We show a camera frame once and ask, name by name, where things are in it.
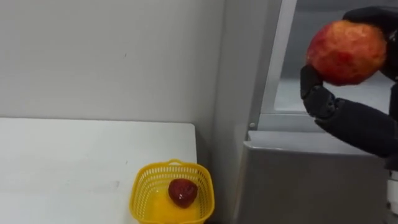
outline plastic basket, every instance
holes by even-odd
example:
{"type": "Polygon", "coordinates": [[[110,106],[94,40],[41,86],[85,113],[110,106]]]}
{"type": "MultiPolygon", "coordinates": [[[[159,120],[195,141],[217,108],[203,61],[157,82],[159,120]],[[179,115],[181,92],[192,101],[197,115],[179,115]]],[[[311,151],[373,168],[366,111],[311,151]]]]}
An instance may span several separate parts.
{"type": "Polygon", "coordinates": [[[141,224],[201,224],[215,207],[210,173],[201,165],[172,159],[143,167],[130,198],[130,213],[141,224]],[[173,179],[185,178],[198,186],[198,196],[188,208],[178,208],[167,189],[173,179]]]}

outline red apple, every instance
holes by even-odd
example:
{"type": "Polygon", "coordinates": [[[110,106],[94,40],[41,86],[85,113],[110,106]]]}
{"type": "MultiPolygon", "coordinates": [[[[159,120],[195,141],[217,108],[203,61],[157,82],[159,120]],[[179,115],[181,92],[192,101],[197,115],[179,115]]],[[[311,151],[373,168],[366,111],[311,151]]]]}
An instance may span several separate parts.
{"type": "Polygon", "coordinates": [[[169,184],[169,196],[181,208],[188,208],[197,195],[198,186],[191,180],[174,179],[169,184]]]}
{"type": "Polygon", "coordinates": [[[307,63],[332,85],[357,85],[378,71],[386,59],[386,41],[377,27],[336,21],[312,39],[307,63]]]}

